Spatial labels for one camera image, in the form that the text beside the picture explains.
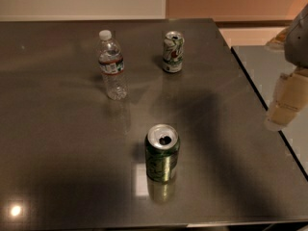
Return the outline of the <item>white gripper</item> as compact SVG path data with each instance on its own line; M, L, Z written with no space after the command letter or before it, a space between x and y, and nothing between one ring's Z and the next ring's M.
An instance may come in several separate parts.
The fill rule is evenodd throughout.
M287 127L308 104L308 4L288 28L284 53L287 62L299 67L277 80L265 120L271 131Z

